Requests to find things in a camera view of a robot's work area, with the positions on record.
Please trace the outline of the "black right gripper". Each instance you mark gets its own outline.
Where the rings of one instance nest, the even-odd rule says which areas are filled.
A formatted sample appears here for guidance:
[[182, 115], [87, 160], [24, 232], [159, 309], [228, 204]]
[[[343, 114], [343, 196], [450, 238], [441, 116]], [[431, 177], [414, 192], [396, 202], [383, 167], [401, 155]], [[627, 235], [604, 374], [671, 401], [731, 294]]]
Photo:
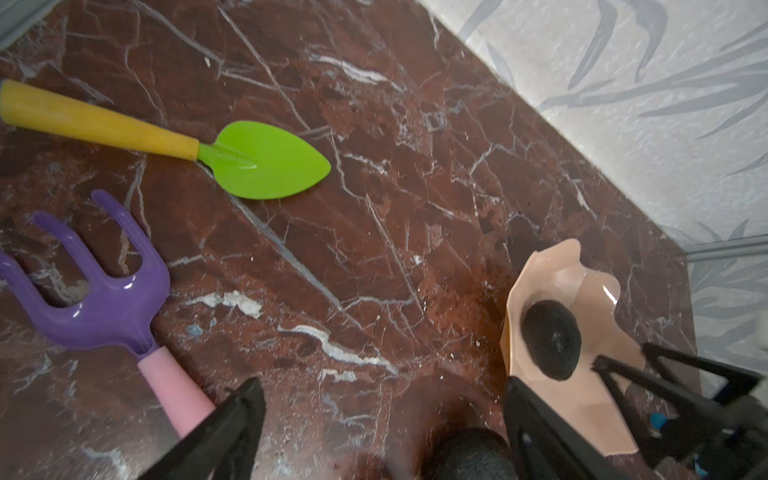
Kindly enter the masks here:
[[[741, 367], [644, 343], [642, 353], [663, 378], [598, 355], [592, 371], [603, 381], [639, 447], [659, 447], [652, 462], [673, 459], [699, 479], [765, 479], [767, 477], [767, 408], [752, 395], [764, 376]], [[682, 387], [663, 359], [726, 380], [710, 400]], [[653, 434], [626, 400], [614, 376], [629, 380], [674, 407], [672, 416], [652, 413]]]

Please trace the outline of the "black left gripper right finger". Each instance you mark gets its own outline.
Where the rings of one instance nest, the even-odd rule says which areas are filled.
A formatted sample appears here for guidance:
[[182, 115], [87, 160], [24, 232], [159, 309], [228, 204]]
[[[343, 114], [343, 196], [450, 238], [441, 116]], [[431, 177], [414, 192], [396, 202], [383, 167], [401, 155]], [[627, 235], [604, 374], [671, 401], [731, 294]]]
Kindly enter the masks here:
[[625, 479], [621, 470], [563, 420], [520, 378], [510, 376], [503, 417], [520, 479]]

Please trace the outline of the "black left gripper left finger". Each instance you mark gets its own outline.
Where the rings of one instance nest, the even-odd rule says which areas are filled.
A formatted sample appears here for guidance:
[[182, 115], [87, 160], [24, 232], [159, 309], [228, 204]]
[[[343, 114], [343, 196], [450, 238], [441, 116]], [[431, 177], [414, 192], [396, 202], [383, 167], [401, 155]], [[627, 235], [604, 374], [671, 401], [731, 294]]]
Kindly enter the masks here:
[[252, 377], [140, 479], [249, 480], [265, 415], [263, 388]]

